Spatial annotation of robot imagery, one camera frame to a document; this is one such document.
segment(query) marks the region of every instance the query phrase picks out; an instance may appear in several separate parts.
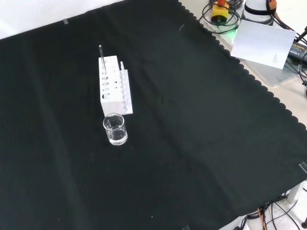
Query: table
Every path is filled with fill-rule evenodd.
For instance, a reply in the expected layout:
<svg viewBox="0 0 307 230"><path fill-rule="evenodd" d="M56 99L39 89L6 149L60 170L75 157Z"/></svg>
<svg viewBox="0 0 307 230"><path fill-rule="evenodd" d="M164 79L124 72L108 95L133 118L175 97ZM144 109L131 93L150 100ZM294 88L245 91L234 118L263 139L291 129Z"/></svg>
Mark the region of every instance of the table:
<svg viewBox="0 0 307 230"><path fill-rule="evenodd" d="M0 41L2 228L216 230L305 177L305 128L176 0L68 21ZM130 74L121 147L101 125L100 44Z"/></svg>

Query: paper sheet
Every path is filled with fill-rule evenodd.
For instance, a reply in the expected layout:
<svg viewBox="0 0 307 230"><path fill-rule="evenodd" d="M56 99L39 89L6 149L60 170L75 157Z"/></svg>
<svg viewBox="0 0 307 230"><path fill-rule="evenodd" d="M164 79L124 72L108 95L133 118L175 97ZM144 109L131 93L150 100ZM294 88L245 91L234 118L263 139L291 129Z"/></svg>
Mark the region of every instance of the paper sheet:
<svg viewBox="0 0 307 230"><path fill-rule="evenodd" d="M282 69L295 32L242 20L231 56Z"/></svg>
<svg viewBox="0 0 307 230"><path fill-rule="evenodd" d="M0 0L0 39L122 0Z"/></svg>

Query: black cable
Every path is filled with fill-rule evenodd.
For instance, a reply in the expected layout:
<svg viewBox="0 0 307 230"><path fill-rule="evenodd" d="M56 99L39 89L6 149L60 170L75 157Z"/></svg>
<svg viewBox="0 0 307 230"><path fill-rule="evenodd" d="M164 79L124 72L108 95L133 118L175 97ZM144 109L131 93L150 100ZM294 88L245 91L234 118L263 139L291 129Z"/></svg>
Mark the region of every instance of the black cable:
<svg viewBox="0 0 307 230"><path fill-rule="evenodd" d="M274 220L277 220L278 218L283 217L284 215L287 215L288 212L290 212L291 209L294 208L294 206L297 204L297 202L298 202L298 200L295 202L295 204L294 204L287 212L285 212L285 214L282 214L282 215L279 216L279 217L273 218L272 220L270 220L270 221L267 223L267 225L268 225L269 223L273 222Z"/></svg>
<svg viewBox="0 0 307 230"><path fill-rule="evenodd" d="M304 60L304 58L306 57L306 55L307 55L307 52L303 55L303 57L301 58L301 61L299 62L299 65L298 65L298 74L299 74L299 76L300 76L300 78L301 78L301 80L303 81L303 85L304 86L306 86L307 87L307 80L304 80L303 79L303 77L306 77L306 76L304 76L301 72L302 72L302 65L303 65L303 60Z"/></svg>
<svg viewBox="0 0 307 230"><path fill-rule="evenodd" d="M283 200L283 199L286 199L286 198L288 198L288 196L289 196L289 195L282 195L282 196L277 197L276 200L271 201L271 202L269 202L269 203L266 203L265 205L262 206L263 209L264 209L264 212L270 207L270 205L271 205L272 203L281 201L281 200ZM251 214L248 214L248 215L247 215L247 218L248 218L248 219L258 219L258 218L259 218L259 214L258 214L257 211L255 211L255 212L253 212L253 213L251 213Z"/></svg>
<svg viewBox="0 0 307 230"><path fill-rule="evenodd" d="M300 230L299 226L297 225L297 223L295 222L295 220L288 214L288 212L286 212L282 207L279 206L279 204L275 203L282 211L284 211L285 214L288 215L288 217L293 221L293 223L297 226L298 230Z"/></svg>
<svg viewBox="0 0 307 230"><path fill-rule="evenodd" d="M275 230L277 230L275 222L274 222L274 218L273 218L273 203L271 204L271 216L272 216L272 222L273 222L274 228L275 228Z"/></svg>
<svg viewBox="0 0 307 230"><path fill-rule="evenodd" d="M264 223L264 226L267 227L267 222L265 221L265 210L264 210L264 206L262 206L262 220Z"/></svg>
<svg viewBox="0 0 307 230"><path fill-rule="evenodd" d="M302 38L304 38L307 35L307 26L304 29L304 32L295 40L296 42L299 42L300 40L302 40Z"/></svg>
<svg viewBox="0 0 307 230"><path fill-rule="evenodd" d="M299 71L288 61L286 60L286 63L294 70L295 73L299 74Z"/></svg>
<svg viewBox="0 0 307 230"><path fill-rule="evenodd" d="M199 18L199 21L201 21L201 19L203 18L208 24L211 24L211 25L215 25L215 26L235 26L234 28L232 29L229 29L229 30L225 30L225 31L221 31L221 32L215 32L215 31L210 31L211 33L213 34L226 34L228 32L231 32L231 31L234 31L236 30L238 27L239 27L239 21L241 21L241 17L240 15L236 12L237 8L239 6L242 5L243 3L243 0L230 0L230 1L226 1L229 5L229 7L226 7L226 6L222 6L222 5L219 5L219 4L216 4L215 2L217 2L217 0L210 0L209 3L202 9L202 15L201 17ZM206 19L205 15L206 13L211 10L213 8L213 5L217 5L219 7L222 7L222 8L225 8L228 10L228 13L231 15L230 19L227 20L225 23L212 23L210 22L209 20ZM233 18L235 17L236 21L234 23L231 23L231 24L228 24Z"/></svg>

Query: metal rod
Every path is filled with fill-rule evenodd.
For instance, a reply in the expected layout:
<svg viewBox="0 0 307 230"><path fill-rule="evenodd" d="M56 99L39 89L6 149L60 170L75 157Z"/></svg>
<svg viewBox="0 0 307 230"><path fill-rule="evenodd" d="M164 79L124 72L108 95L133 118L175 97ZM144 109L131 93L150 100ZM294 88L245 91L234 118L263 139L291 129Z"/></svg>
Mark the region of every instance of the metal rod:
<svg viewBox="0 0 307 230"><path fill-rule="evenodd" d="M102 52L102 46L99 45L99 52L100 52L100 56L101 56L101 62L102 62L102 65L105 69L105 73L106 73L106 65L105 65L105 58L104 58L104 53Z"/></svg>

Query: cable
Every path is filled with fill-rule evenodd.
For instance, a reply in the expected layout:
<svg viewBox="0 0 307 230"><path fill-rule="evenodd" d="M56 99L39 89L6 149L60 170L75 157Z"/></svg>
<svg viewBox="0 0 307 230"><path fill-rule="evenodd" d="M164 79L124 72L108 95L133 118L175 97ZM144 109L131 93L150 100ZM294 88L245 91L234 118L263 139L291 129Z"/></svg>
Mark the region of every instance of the cable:
<svg viewBox="0 0 307 230"><path fill-rule="evenodd" d="M226 34L228 32L234 31L239 27L239 21L241 22L241 17L240 15L236 12L237 8L240 7L243 4L243 0L230 0L230 1L226 1L229 5L229 7L226 6L222 6L219 4L216 4L215 2L217 2L217 0L210 0L209 3L202 9L202 15L199 18L199 21L201 21L201 19L203 18L208 24L211 25L215 25L215 26L234 26L234 28L229 29L229 30L225 30L225 31L220 31L220 32L216 32L216 31L210 31L213 34ZM225 23L212 23L209 20L206 19L205 15L206 13L211 10L213 8L213 5L217 5L219 7L225 8L228 10L228 13L231 15L230 19L227 20L227 22ZM235 18L235 22L228 24L233 18Z"/></svg>
<svg viewBox="0 0 307 230"><path fill-rule="evenodd" d="M264 222L263 222L263 220L262 220L262 217L261 217L259 208L258 208L257 210L258 210L258 214L259 214L259 216L260 216L260 220L261 220L261 222L262 222L263 228L264 228L264 230L267 230L267 228L266 228L266 226L265 226L265 224L264 224Z"/></svg>
<svg viewBox="0 0 307 230"><path fill-rule="evenodd" d="M294 70L295 73L299 74L299 71L296 70L295 67L294 67L288 60L286 60L286 63Z"/></svg>
<svg viewBox="0 0 307 230"><path fill-rule="evenodd" d="M264 210L262 210L262 208L261 208L262 213L265 212L265 211L270 207L270 205L271 205L272 203L281 201L281 200L283 200L283 199L286 199L286 198L288 198L288 196L289 196L289 195L282 195L282 196L277 197L276 200L271 201L271 202L269 202L269 203L266 203L265 205L262 206L262 208L264 208ZM248 215L247 215L247 218L248 218L248 219L258 219L258 218L259 218L259 214L258 214L257 211L255 211L254 213L248 214Z"/></svg>
<svg viewBox="0 0 307 230"><path fill-rule="evenodd" d="M299 76L300 76L300 78L301 78L301 80L303 81L303 85L305 85L306 87L307 87L307 80L304 80L303 79L303 77L304 77L304 75L302 75L302 64L303 64L303 60L304 60L304 58L306 57L306 55L307 55L307 52L303 55L303 57L301 58L301 61L299 62L299 65L298 65L298 71L299 71Z"/></svg>
<svg viewBox="0 0 307 230"><path fill-rule="evenodd" d="M273 218L273 203L271 204L271 216L272 216L272 223L273 223L273 225L274 225L274 228L275 228L275 230L277 230L277 228L276 228L276 225L275 225L275 222L274 222L274 218Z"/></svg>
<svg viewBox="0 0 307 230"><path fill-rule="evenodd" d="M295 220L288 214L288 212L286 212L282 207L279 206L279 204L275 203L282 211L284 211L285 214L288 215L288 217L294 222L294 224L297 226L298 230L300 230L299 226L297 225L297 223L295 222Z"/></svg>
<svg viewBox="0 0 307 230"><path fill-rule="evenodd" d="M304 38L307 35L307 26L304 29L304 32L295 40L296 42L299 42L300 40L302 40L302 38Z"/></svg>
<svg viewBox="0 0 307 230"><path fill-rule="evenodd" d="M265 211L264 211L264 206L262 206L262 218L263 218L263 222L264 222L265 227L267 227L267 223L266 223L266 221L265 221Z"/></svg>
<svg viewBox="0 0 307 230"><path fill-rule="evenodd" d="M281 216L279 216L279 217L273 218L272 220L270 220L270 221L267 223L267 225L268 225L269 223L273 222L274 220L277 220L278 218L283 217L284 215L287 215L288 212L290 212L291 209L294 208L294 206L297 204L297 202L298 202L298 200L294 203L294 205L293 205L287 212L285 212L285 214L283 214L283 215L281 215Z"/></svg>

